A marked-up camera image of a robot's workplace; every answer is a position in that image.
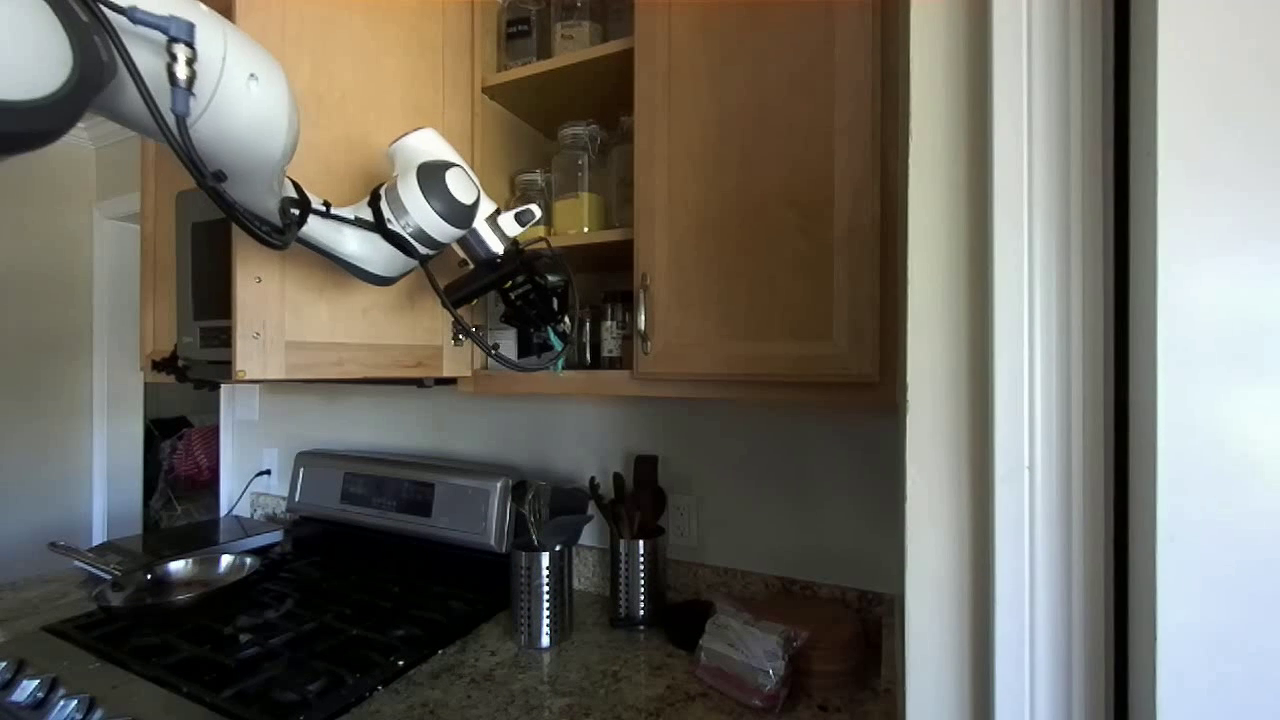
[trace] stainless steel utensil holder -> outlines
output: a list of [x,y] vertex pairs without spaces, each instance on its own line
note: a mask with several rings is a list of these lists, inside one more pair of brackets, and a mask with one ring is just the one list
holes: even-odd
[[659,537],[613,542],[613,623],[653,623],[668,593],[668,549]]
[[511,551],[511,623],[522,647],[557,647],[572,636],[572,549]]

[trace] stove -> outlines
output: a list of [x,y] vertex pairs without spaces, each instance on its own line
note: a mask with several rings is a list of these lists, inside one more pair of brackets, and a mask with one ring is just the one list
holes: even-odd
[[298,452],[260,574],[0,646],[0,720],[345,716],[506,607],[515,485],[478,463]]

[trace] pan handle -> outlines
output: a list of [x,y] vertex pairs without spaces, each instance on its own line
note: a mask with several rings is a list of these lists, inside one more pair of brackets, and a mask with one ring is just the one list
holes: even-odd
[[84,568],[95,580],[119,583],[119,574],[109,568],[109,562],[93,556],[88,549],[63,544],[63,542],[48,542],[48,549],[63,562],[71,562],[76,568]]

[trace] robotic arm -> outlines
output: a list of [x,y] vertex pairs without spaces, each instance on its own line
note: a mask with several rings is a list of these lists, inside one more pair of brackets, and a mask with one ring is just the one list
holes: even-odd
[[[458,307],[501,298],[502,325],[557,332],[569,276],[515,238],[537,203],[495,209],[458,152],[432,128],[391,145],[391,176],[355,203],[327,203],[288,179],[297,104],[284,67],[198,0],[3,0],[0,162],[63,135],[78,117],[159,135],[191,179],[260,243],[291,242],[369,283],[423,269],[458,335],[491,353]],[[450,283],[432,259],[458,254]]]

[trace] backsplash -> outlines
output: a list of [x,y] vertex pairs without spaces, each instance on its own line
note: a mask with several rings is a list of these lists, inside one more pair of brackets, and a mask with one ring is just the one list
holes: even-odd
[[904,432],[891,413],[715,401],[501,401],[400,385],[223,385],[223,510],[279,452],[396,450],[585,485],[631,452],[691,505],[670,562],[901,593]]

